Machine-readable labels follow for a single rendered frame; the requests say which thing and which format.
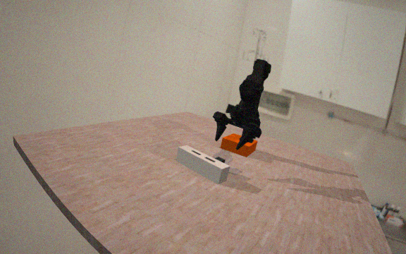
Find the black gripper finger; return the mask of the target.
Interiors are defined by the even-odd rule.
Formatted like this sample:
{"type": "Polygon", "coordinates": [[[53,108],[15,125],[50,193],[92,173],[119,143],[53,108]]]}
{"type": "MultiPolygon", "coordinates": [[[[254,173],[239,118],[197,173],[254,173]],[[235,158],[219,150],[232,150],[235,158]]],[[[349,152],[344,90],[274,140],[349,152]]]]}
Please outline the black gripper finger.
{"type": "Polygon", "coordinates": [[[241,137],[236,150],[238,150],[239,148],[241,148],[245,143],[247,143],[249,140],[256,138],[254,136],[254,134],[252,133],[252,131],[249,131],[247,129],[244,129],[244,133],[243,136],[241,137]]]}
{"type": "Polygon", "coordinates": [[[217,123],[217,129],[216,129],[216,138],[215,141],[218,141],[218,139],[222,136],[223,132],[226,130],[226,126],[223,124],[221,120],[214,119],[217,123]]]}

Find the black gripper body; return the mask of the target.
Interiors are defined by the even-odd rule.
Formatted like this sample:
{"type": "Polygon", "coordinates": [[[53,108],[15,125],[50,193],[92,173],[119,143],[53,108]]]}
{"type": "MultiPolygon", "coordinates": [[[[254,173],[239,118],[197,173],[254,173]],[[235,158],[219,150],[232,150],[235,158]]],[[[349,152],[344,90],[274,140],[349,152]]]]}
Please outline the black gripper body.
{"type": "Polygon", "coordinates": [[[214,119],[221,120],[225,126],[228,125],[228,124],[231,124],[231,125],[237,126],[239,128],[243,128],[243,129],[247,129],[249,131],[252,131],[254,136],[256,138],[259,138],[261,136],[261,134],[262,134],[262,131],[261,131],[260,127],[257,124],[251,123],[251,122],[249,122],[247,124],[248,118],[252,116],[251,115],[252,109],[249,108],[247,105],[244,105],[244,104],[239,104],[239,105],[240,105],[240,108],[242,108],[242,107],[248,108],[247,117],[246,117],[246,119],[244,121],[241,119],[241,117],[239,117],[239,116],[236,117],[234,115],[230,115],[230,117],[231,117],[231,119],[230,119],[224,113],[221,113],[219,111],[214,113],[214,115],[213,115],[214,119]]]}

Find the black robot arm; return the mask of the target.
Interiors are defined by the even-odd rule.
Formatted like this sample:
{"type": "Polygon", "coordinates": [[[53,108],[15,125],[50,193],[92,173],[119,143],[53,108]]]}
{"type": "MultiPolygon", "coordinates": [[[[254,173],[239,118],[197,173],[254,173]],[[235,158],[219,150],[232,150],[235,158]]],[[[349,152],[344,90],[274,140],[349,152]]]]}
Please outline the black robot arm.
{"type": "MultiPolygon", "coordinates": [[[[249,122],[255,123],[260,127],[260,119],[258,107],[260,103],[260,97],[264,90],[264,81],[268,78],[271,72],[271,64],[267,61],[257,59],[254,61],[253,73],[248,75],[243,83],[239,87],[241,101],[239,104],[247,105],[252,109],[251,117],[248,118],[247,124],[249,122]]],[[[242,107],[240,105],[234,106],[228,104],[226,113],[234,115],[236,117],[241,117],[244,121],[247,117],[248,108],[242,107]]]]}

